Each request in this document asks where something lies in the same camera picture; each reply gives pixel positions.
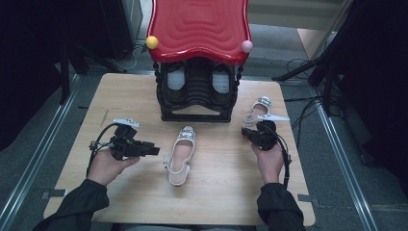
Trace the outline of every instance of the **pink ball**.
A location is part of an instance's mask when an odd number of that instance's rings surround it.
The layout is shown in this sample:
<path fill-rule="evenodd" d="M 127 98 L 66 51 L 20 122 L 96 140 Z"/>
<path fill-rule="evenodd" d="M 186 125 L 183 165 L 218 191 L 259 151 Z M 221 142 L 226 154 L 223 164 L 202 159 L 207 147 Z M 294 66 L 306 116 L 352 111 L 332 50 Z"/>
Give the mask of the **pink ball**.
<path fill-rule="evenodd" d="M 253 44 L 252 44 L 252 41 L 250 41 L 250 40 L 245 40 L 245 41 L 243 41 L 242 44 L 241 44 L 241 48 L 242 48 L 242 51 L 243 51 L 244 53 L 249 53 L 249 52 L 251 52 L 252 47 L 253 47 Z"/>

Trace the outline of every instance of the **shoe insole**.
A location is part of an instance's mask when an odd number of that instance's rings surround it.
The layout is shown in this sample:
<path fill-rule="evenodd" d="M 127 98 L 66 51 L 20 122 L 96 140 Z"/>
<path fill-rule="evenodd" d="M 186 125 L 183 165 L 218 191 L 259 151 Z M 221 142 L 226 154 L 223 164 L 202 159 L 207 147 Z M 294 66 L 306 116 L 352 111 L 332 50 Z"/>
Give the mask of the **shoe insole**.
<path fill-rule="evenodd" d="M 253 107 L 253 109 L 254 109 L 254 112 L 255 112 L 254 114 L 255 114 L 256 117 L 263 116 L 263 115 L 266 115 L 268 113 L 267 107 L 265 107 L 262 104 L 255 105 Z"/>
<path fill-rule="evenodd" d="M 229 92 L 229 75 L 227 72 L 223 71 L 218 74 L 213 73 L 213 88 L 218 93 Z"/>
<path fill-rule="evenodd" d="M 167 86 L 171 90 L 180 90 L 185 84 L 184 70 L 179 69 L 167 74 Z"/>
<path fill-rule="evenodd" d="M 183 163 L 188 159 L 192 152 L 191 141 L 178 141 L 174 146 L 171 171 L 178 172 L 183 169 Z M 170 181 L 174 184 L 182 184 L 186 179 L 186 171 L 183 170 L 179 174 L 170 174 Z"/>

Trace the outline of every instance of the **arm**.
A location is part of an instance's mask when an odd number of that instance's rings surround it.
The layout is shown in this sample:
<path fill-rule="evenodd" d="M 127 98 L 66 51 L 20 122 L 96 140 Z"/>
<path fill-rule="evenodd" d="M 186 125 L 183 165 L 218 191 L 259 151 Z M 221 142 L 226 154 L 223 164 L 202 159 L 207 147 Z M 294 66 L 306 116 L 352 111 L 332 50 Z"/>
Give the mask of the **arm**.
<path fill-rule="evenodd" d="M 292 194 L 279 184 L 279 173 L 283 166 L 281 147 L 276 144 L 269 151 L 263 151 L 253 143 L 251 147 L 257 156 L 258 169 L 265 183 L 257 200 L 259 216 L 269 230 L 306 230 L 303 213 Z"/>
<path fill-rule="evenodd" d="M 93 213 L 109 206 L 106 186 L 125 168 L 139 160 L 138 157 L 117 161 L 111 149 L 99 151 L 93 159 L 87 179 L 64 198 L 55 214 L 40 222 L 33 231 L 90 230 Z"/>

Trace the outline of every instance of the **cable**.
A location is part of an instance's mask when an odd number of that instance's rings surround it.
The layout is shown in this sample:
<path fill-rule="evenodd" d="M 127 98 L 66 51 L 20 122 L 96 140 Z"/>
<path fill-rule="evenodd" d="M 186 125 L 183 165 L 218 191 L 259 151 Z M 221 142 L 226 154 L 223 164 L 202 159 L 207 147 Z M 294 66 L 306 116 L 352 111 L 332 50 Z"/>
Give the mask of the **cable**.
<path fill-rule="evenodd" d="M 264 128 L 267 128 L 272 134 L 274 134 L 274 136 L 277 139 L 277 142 L 279 143 L 279 145 L 282 148 L 282 156 L 283 156 L 283 161 L 284 161 L 284 165 L 285 165 L 285 178 L 284 178 L 283 185 L 285 186 L 285 189 L 287 189 L 288 188 L 288 183 L 289 183 L 289 178 L 291 177 L 290 170 L 289 170 L 289 165 L 292 162 L 291 155 L 289 155 L 288 145 L 286 144 L 285 140 L 281 136 L 279 136 L 279 134 L 277 134 L 275 131 L 273 131 L 273 129 L 271 129 L 268 126 L 264 125 L 262 122 L 258 122 L 257 126 L 262 126 Z"/>
<path fill-rule="evenodd" d="M 115 61 L 115 59 L 112 59 L 112 62 L 114 62 L 115 65 L 119 66 L 119 67 L 122 68 L 122 69 L 125 69 L 125 70 L 131 69 L 131 68 L 135 67 L 135 66 L 136 66 L 136 63 L 138 62 L 138 61 L 136 60 L 135 52 L 136 52 L 137 50 L 141 49 L 142 47 L 143 47 L 143 45 L 137 45 L 137 46 L 135 46 L 135 49 L 134 49 L 133 52 L 132 52 L 132 56 L 133 56 L 133 59 L 135 60 L 135 62 L 134 62 L 131 66 L 129 66 L 129 67 L 122 66 L 122 65 L 118 64 L 118 63 Z"/>
<path fill-rule="evenodd" d="M 297 126 L 297 138 L 296 138 L 296 147 L 297 147 L 297 149 L 298 149 L 299 146 L 300 146 L 300 134 L 301 134 L 301 127 L 302 127 L 302 120 L 303 120 L 303 118 L 305 118 L 305 117 L 311 115 L 311 114 L 317 109 L 317 107 L 319 106 L 319 104 L 321 104 L 321 100 L 322 100 L 322 97 L 321 97 L 321 96 L 313 97 L 312 100 L 310 100 L 310 102 L 303 108 L 303 110 L 302 110 L 300 116 L 299 116 L 299 117 L 294 121 L 294 123 L 292 124 L 292 129 Z M 314 103 L 318 103 L 318 104 L 316 105 L 315 109 L 314 109 L 312 112 L 310 112 L 309 114 L 305 115 L 305 114 L 306 114 L 306 111 L 307 111 L 310 107 L 312 107 L 312 106 L 314 105 Z"/>
<path fill-rule="evenodd" d="M 90 152 L 89 163 L 88 163 L 88 167 L 87 167 L 87 176 L 88 176 L 88 173 L 89 173 L 90 164 L 92 164 L 92 161 L 93 161 L 93 159 L 95 158 L 96 153 L 98 153 L 98 151 L 99 151 L 102 147 L 107 146 L 109 143 L 105 143 L 104 145 L 102 145 L 102 146 L 99 147 L 99 148 L 95 148 L 95 145 L 96 145 L 96 147 L 98 146 L 98 144 L 99 144 L 100 140 L 102 139 L 103 135 L 105 134 L 106 131 L 108 131 L 109 128 L 111 128 L 111 127 L 113 127 L 113 126 L 119 126 L 119 125 L 120 125 L 120 123 L 111 123 L 111 124 L 109 124 L 106 128 L 104 128 L 104 129 L 102 130 L 102 132 L 99 134 L 99 136 L 98 136 L 98 138 L 96 139 L 96 141 L 93 142 L 93 143 L 91 144 L 91 146 L 89 147 L 89 148 L 91 148 L 92 151 Z"/>
<path fill-rule="evenodd" d="M 290 99 L 285 99 L 284 101 L 287 103 L 290 103 L 290 102 L 295 102 L 295 101 L 310 100 L 310 99 L 314 99 L 317 97 L 322 97 L 322 96 L 307 97 L 307 98 L 290 98 Z"/>
<path fill-rule="evenodd" d="M 288 71 L 288 73 L 291 72 L 290 69 L 289 69 L 289 64 L 290 64 L 291 62 L 293 62 L 293 61 L 303 61 L 300 65 L 304 65 L 304 64 L 307 64 L 307 63 L 310 62 L 310 61 L 303 60 L 303 59 L 292 59 L 292 60 L 289 60 L 289 61 L 286 63 L 286 70 Z M 295 75 L 294 77 L 297 78 L 297 79 L 306 80 L 306 79 L 308 79 L 309 76 L 310 76 L 310 75 L 307 74 L 305 71 L 303 71 L 303 74 L 305 74 L 307 77 L 300 77 L 300 76 L 297 76 L 297 75 Z"/>

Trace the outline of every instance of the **yellow ball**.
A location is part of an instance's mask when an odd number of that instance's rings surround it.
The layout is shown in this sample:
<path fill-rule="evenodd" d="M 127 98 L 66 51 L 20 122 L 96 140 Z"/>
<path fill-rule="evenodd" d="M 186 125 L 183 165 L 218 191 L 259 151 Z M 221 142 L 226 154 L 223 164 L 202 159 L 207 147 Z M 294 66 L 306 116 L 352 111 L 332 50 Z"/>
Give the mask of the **yellow ball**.
<path fill-rule="evenodd" d="M 149 36 L 146 39 L 146 45 L 150 49 L 156 49 L 157 46 L 159 45 L 159 41 L 157 40 L 156 37 L 154 36 Z"/>

